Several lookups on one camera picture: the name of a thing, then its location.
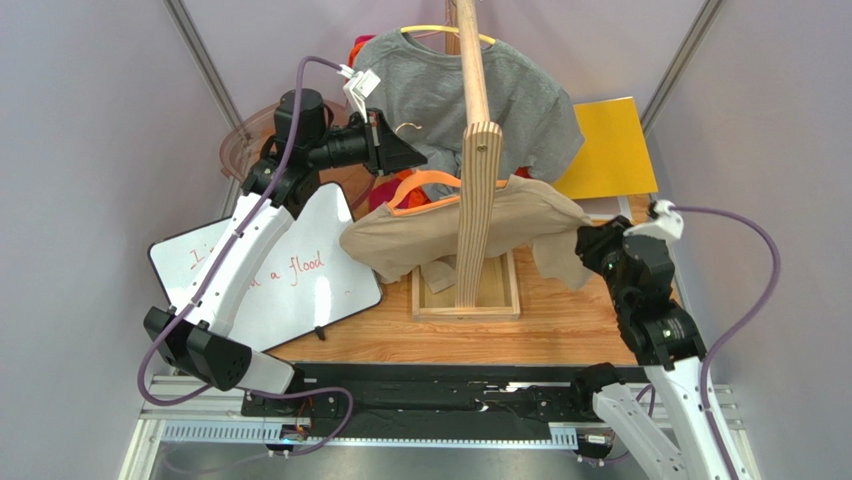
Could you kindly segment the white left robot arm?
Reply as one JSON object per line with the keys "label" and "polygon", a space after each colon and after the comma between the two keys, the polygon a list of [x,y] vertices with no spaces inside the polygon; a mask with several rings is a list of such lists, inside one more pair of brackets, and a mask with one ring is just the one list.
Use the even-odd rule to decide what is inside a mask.
{"label": "white left robot arm", "polygon": [[274,113],[275,131],[242,182],[242,195],[222,234],[183,299],[151,308],[144,328],[153,341],[146,356],[203,382],[206,389],[234,388],[283,397],[296,375],[289,363],[231,339],[241,303],[271,249],[319,189],[322,171],[362,165],[374,176],[425,164],[425,157],[396,135],[384,113],[366,105],[358,87],[347,97],[355,111],[344,126],[312,89],[284,94]]}

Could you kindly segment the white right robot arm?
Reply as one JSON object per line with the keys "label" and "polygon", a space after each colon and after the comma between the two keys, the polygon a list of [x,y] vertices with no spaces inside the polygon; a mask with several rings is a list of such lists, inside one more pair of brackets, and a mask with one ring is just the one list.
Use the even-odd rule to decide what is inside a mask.
{"label": "white right robot arm", "polygon": [[619,216],[577,231],[575,252],[608,288],[620,336],[663,404],[667,435],[613,366],[588,368],[576,391],[652,479],[749,479],[716,390],[704,379],[707,349],[690,314],[673,298],[670,243],[677,213],[633,225]]}

